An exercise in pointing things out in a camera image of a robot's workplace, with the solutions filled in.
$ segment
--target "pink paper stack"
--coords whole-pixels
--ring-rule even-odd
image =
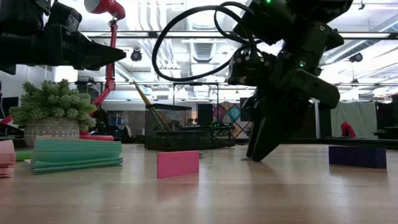
[[[15,150],[12,140],[0,141],[0,178],[13,177],[15,171]]]

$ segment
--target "teal paper stack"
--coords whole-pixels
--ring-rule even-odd
[[[37,138],[30,161],[33,174],[119,166],[122,145],[115,141]]]

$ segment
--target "green succulent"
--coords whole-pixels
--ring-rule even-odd
[[[21,106],[10,108],[14,124],[25,125],[30,120],[48,117],[76,119],[82,131],[95,126],[90,113],[96,110],[89,94],[70,90],[68,80],[60,83],[44,81],[42,89],[29,82],[23,84],[25,95],[21,96]]]

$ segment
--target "navy blue block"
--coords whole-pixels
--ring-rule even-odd
[[[387,169],[386,149],[329,146],[329,164]]]

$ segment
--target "black cable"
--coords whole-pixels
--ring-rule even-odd
[[[157,54],[159,52],[159,48],[160,45],[162,44],[163,39],[165,38],[166,34],[171,30],[171,28],[177,24],[178,22],[180,22],[181,20],[185,19],[188,16],[191,16],[195,13],[198,12],[202,12],[202,11],[209,11],[209,10],[214,10],[214,11],[220,11],[225,13],[226,15],[232,17],[238,24],[240,24],[243,28],[243,31],[247,34],[247,36],[249,37],[249,43],[250,43],[250,50],[252,54],[257,54],[257,47],[256,47],[256,42],[254,41],[254,37],[251,34],[251,31],[248,30],[246,28],[246,26],[243,25],[242,19],[236,15],[233,11],[223,7],[223,6],[202,6],[202,7],[194,7],[192,9],[189,9],[181,14],[179,14],[178,16],[176,16],[174,19],[172,19],[164,28],[164,30],[160,33],[155,46],[154,46],[154,50],[152,52],[152,66],[155,70],[155,72],[161,77],[164,78],[168,81],[171,82],[189,82],[189,81],[193,81],[199,78],[204,78],[207,77],[209,75],[212,75],[214,73],[217,73],[219,71],[221,71],[222,69],[224,69],[225,67],[227,67],[229,65],[229,61],[225,62],[222,66],[210,71],[210,72],[206,72],[203,73],[201,75],[195,75],[192,77],[187,77],[187,78],[173,78],[173,77],[168,77],[167,75],[164,75],[159,67],[157,66]]]
[[[230,1],[229,2],[223,2],[223,3],[220,4],[220,6],[235,6],[235,7],[238,7],[240,9],[250,13],[250,15],[252,15],[253,19],[256,17],[254,11],[251,8],[249,8],[249,7],[245,6],[245,5],[242,5],[242,4],[238,3],[238,2],[230,2]],[[216,25],[216,28],[217,28],[218,32],[222,36],[224,36],[224,37],[226,37],[228,39],[234,40],[234,41],[239,42],[239,43],[241,43],[243,45],[249,45],[249,42],[244,40],[243,38],[236,37],[236,36],[233,36],[231,34],[227,34],[225,31],[222,30],[222,28],[220,27],[220,25],[218,24],[218,21],[217,21],[217,12],[218,11],[214,12],[213,19],[214,19],[214,23]]]

